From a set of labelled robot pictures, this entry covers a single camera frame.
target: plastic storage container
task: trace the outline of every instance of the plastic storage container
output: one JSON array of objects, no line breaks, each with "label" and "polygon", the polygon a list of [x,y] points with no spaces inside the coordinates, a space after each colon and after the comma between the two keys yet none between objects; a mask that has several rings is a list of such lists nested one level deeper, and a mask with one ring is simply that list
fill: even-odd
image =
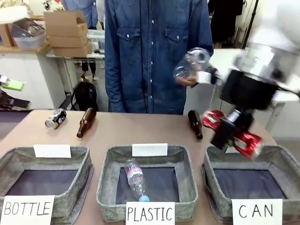
[{"label": "plastic storage container", "polygon": [[11,35],[20,49],[38,49],[45,44],[44,27],[33,20],[24,18],[13,22]]},{"label": "plastic storage container", "polygon": [[30,50],[38,49],[45,44],[46,33],[43,32],[35,37],[14,37],[14,40],[20,49]]},{"label": "plastic storage container", "polygon": [[87,34],[88,39],[90,40],[93,47],[99,49],[101,53],[104,53],[105,48],[105,31],[104,30],[88,30]]}]

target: green object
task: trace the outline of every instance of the green object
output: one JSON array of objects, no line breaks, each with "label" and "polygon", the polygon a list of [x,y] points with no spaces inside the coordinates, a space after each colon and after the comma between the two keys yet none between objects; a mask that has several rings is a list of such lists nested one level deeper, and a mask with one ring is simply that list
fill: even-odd
[{"label": "green object", "polygon": [[22,91],[24,83],[22,81],[9,80],[7,84],[3,84],[2,87],[9,90]]}]

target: bottle cap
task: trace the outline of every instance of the bottle cap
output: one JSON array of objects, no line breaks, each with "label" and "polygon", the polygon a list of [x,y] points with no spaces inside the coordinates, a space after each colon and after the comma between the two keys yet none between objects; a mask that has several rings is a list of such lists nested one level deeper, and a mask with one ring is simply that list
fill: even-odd
[{"label": "bottle cap", "polygon": [[142,197],[140,197],[139,202],[150,202],[150,199],[148,196],[143,195]]}]

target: white desk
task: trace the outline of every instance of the white desk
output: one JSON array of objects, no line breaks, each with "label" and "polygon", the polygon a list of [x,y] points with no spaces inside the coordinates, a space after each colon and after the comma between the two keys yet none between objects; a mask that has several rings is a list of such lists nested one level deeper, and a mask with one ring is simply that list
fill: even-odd
[{"label": "white desk", "polygon": [[[49,58],[55,58],[56,63],[58,65],[58,69],[60,72],[61,80],[64,85],[64,89],[66,92],[73,93],[73,88],[77,85],[76,71],[74,62],[82,61],[82,59],[74,59],[70,57],[61,57],[54,55],[53,51],[50,51],[47,55]],[[104,54],[91,53],[88,54],[87,59],[90,60],[100,60],[103,61],[105,59]]]},{"label": "white desk", "polygon": [[[221,75],[228,74],[232,67],[234,58],[241,52],[241,49],[215,49],[213,56],[210,59],[212,66],[218,69]],[[292,90],[300,90],[300,78],[296,75],[292,75],[287,85]],[[219,96],[220,88],[215,86],[211,97],[210,108],[213,107]],[[299,102],[299,98],[289,92],[277,91],[275,97],[272,100],[270,110],[272,115],[270,116],[266,125],[266,130],[270,132],[275,125],[276,118],[281,113],[283,107],[287,102]]]}]

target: plastic sign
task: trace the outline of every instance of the plastic sign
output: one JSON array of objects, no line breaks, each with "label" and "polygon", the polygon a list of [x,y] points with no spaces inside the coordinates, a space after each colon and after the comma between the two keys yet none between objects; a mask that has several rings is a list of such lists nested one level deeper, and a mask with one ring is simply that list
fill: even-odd
[{"label": "plastic sign", "polygon": [[175,203],[127,202],[126,225],[175,225]]},{"label": "plastic sign", "polygon": [[50,225],[54,197],[5,196],[0,225]]},{"label": "plastic sign", "polygon": [[167,156],[167,143],[132,144],[132,157]]},{"label": "plastic sign", "polygon": [[34,144],[36,158],[71,158],[69,144]]},{"label": "plastic sign", "polygon": [[282,225],[282,199],[232,199],[234,225]]}]

